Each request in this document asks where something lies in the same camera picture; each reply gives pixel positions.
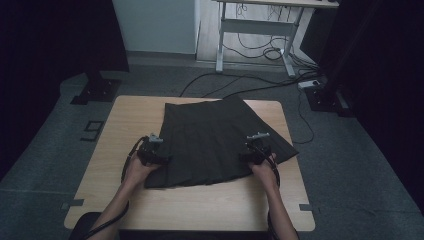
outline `tabletop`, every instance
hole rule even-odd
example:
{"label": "tabletop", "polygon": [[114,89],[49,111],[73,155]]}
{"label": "tabletop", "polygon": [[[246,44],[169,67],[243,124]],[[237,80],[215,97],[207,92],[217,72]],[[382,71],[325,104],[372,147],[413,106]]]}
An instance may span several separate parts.
{"label": "tabletop", "polygon": [[[122,168],[134,143],[144,135],[159,134],[165,103],[184,104],[216,99],[119,96],[112,107],[84,177],[74,197],[65,227],[72,229],[86,212],[101,212],[120,185]],[[245,100],[274,130],[291,143],[281,104]],[[281,194],[298,231],[312,231],[315,221],[296,157],[278,166]],[[138,189],[121,229],[193,231],[265,231],[268,204],[253,176],[230,182],[170,189]]]}
{"label": "tabletop", "polygon": [[214,0],[225,3],[263,4],[288,7],[337,8],[339,3],[328,0]]}

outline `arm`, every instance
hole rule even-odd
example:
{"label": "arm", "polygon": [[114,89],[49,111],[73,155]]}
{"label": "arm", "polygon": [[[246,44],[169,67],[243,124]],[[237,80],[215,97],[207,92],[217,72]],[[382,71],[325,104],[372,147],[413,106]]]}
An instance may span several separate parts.
{"label": "arm", "polygon": [[[274,160],[276,155],[273,153],[270,158]],[[281,240],[298,240],[296,230],[290,220],[286,208],[281,198],[280,189],[277,180],[272,172],[271,166],[267,161],[260,165],[249,164],[254,175],[260,180],[264,187],[268,199],[269,213],[272,226]]]}
{"label": "arm", "polygon": [[[143,166],[140,159],[137,157],[137,152],[134,153],[127,168],[124,181],[121,183],[121,186],[119,186],[118,191],[116,192],[112,201],[103,211],[91,229],[95,229],[96,227],[118,216],[124,210],[134,190],[139,185],[142,185],[150,172],[157,169],[158,167],[158,165]],[[119,222],[120,221],[103,229],[89,239],[114,239],[118,231]]]}

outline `person's right arm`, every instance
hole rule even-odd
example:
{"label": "person's right arm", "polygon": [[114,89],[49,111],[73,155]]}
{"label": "person's right arm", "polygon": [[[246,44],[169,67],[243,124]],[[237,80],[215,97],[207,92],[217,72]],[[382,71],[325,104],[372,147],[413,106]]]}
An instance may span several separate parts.
{"label": "person's right arm", "polygon": [[260,180],[268,199],[269,213],[272,226],[280,240],[298,240],[296,230],[290,220],[286,208],[281,198],[277,179],[268,161],[263,161],[260,165],[249,164],[254,175]]}

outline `forearm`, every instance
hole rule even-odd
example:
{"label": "forearm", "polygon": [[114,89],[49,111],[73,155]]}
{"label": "forearm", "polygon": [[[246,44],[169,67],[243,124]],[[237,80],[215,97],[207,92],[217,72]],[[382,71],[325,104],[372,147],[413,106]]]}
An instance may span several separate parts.
{"label": "forearm", "polygon": [[[122,211],[124,211],[125,206],[127,205],[132,195],[132,192],[134,191],[134,188],[135,186],[122,183],[118,191],[116,192],[115,196],[113,197],[112,201],[105,208],[105,210],[102,212],[102,214],[94,223],[91,229],[95,229],[101,226],[102,224],[110,221],[111,219],[115,218],[119,214],[121,214]],[[116,233],[118,232],[119,223],[120,223],[120,220],[113,223],[109,227],[103,229],[102,231],[96,233],[89,239],[90,240],[114,239]]]}
{"label": "forearm", "polygon": [[281,240],[298,239],[276,184],[265,187],[272,226]]}

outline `white wall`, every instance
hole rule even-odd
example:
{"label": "white wall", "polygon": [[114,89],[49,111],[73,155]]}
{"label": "white wall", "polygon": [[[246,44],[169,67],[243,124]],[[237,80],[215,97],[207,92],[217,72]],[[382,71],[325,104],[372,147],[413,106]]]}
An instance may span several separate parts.
{"label": "white wall", "polygon": [[113,0],[127,51],[196,53],[199,0]]}

